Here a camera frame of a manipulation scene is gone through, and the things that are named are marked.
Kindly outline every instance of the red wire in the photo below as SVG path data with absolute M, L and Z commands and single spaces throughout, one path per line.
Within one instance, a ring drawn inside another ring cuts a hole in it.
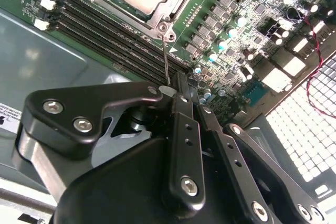
M 312 72 L 309 76 L 308 76 L 308 80 L 307 80 L 307 86 L 306 86 L 306 91 L 307 91 L 307 98 L 308 98 L 308 102 L 309 104 L 315 109 L 317 110 L 319 113 L 323 114 L 323 115 L 327 115 L 330 116 L 331 118 L 336 119 L 336 115 L 332 115 L 327 113 L 324 110 L 319 109 L 318 107 L 316 107 L 316 105 L 310 100 L 310 93 L 309 93 L 309 88 L 311 86 L 311 81 L 313 80 L 313 78 L 315 77 L 315 75 L 320 72 L 322 66 L 323 66 L 323 58 L 321 56 L 321 51 L 320 51 L 320 43 L 316 38 L 316 33 L 314 32 L 314 26 L 312 26 L 308 20 L 307 17 L 305 17 L 305 22 L 307 23 L 307 25 L 309 25 L 311 27 L 311 30 L 313 32 L 313 39 L 316 41 L 316 53 L 319 56 L 319 65 L 317 67 L 317 69 Z

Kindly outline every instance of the screw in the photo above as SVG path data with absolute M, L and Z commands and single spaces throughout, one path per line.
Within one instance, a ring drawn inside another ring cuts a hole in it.
M 208 108 L 208 107 L 203 107 L 203 110 L 208 113 L 208 114 L 211 114 L 211 110 Z
M 153 87 L 148 87 L 148 91 L 151 92 L 152 94 L 157 94 L 157 91 Z
M 240 129 L 238 129 L 236 126 L 232 127 L 232 130 L 236 133 L 236 134 L 240 134 Z
M 303 206 L 301 205 L 298 205 L 298 208 L 301 212 L 301 214 L 303 215 L 303 217 L 306 219 L 306 220 L 311 220 L 311 215 L 310 213 L 308 212 L 308 210 L 306 208 L 304 208 Z
M 63 111 L 63 105 L 56 101 L 47 101 L 43 104 L 43 109 L 50 114 L 59 114 Z
M 196 196 L 198 192 L 195 181 L 190 178 L 182 178 L 181 187 L 189 196 Z
M 310 209 L 318 217 L 319 220 L 324 220 L 323 215 L 321 214 L 321 212 L 316 207 L 310 207 Z
M 89 120 L 85 118 L 78 118 L 73 123 L 77 131 L 87 133 L 92 130 L 92 124 Z
M 159 23 L 159 31 L 167 31 L 167 25 L 165 23 Z
M 188 100 L 183 95 L 180 96 L 180 99 L 184 102 L 188 102 Z
M 252 209 L 253 209 L 253 212 L 258 216 L 258 218 L 261 221 L 266 222 L 268 220 L 267 212 L 266 212 L 266 210 L 263 208 L 263 206 L 261 204 L 259 204 L 256 201 L 253 201 L 253 203 L 252 203 Z

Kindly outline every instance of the white grid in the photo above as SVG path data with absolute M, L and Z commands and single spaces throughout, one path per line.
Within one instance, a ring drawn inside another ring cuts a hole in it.
M 336 173 L 336 119 L 315 111 L 307 101 L 303 83 L 268 116 L 304 180 L 309 182 L 331 168 Z M 336 114 L 336 56 L 322 68 L 310 87 L 317 107 Z

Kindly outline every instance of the motherboard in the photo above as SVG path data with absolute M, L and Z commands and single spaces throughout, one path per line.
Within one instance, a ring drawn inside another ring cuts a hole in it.
M 335 0 L 0 0 L 0 7 L 131 80 L 188 75 L 219 121 L 292 88 L 334 33 Z

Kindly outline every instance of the cable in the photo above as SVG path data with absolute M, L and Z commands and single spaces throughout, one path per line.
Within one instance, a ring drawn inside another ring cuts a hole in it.
M 308 80 L 307 80 L 307 86 L 306 86 L 306 92 L 307 92 L 307 98 L 308 98 L 308 102 L 309 104 L 315 109 L 317 110 L 318 112 L 320 112 L 321 114 L 323 115 L 327 115 L 327 116 L 330 116 L 331 118 L 334 118 L 336 119 L 336 115 L 332 115 L 332 114 L 329 114 L 327 113 L 326 111 L 324 110 L 321 110 L 319 109 L 318 107 L 316 107 L 316 105 L 310 100 L 310 92 L 309 92 L 309 88 L 311 86 L 311 81 L 312 79 L 315 77 L 315 75 L 320 72 L 321 68 L 323 67 L 323 58 L 322 58 L 322 55 L 321 55 L 321 51 L 320 51 L 320 43 L 319 41 L 317 40 L 316 38 L 316 33 L 314 32 L 314 26 L 312 24 L 310 24 L 309 20 L 307 17 L 304 18 L 304 22 L 306 22 L 307 25 L 309 25 L 311 27 L 311 30 L 313 32 L 313 39 L 316 41 L 316 53 L 317 55 L 319 56 L 319 65 L 317 67 L 317 69 L 312 72 L 309 76 L 308 76 Z
M 167 86 L 170 86 L 170 78 L 169 78 L 169 72 L 168 72 L 168 57 L 167 57 L 167 51 L 166 51 L 166 42 L 164 41 L 164 37 L 162 36 L 162 46 L 163 46 L 163 57 L 164 57 L 164 73 L 167 80 Z

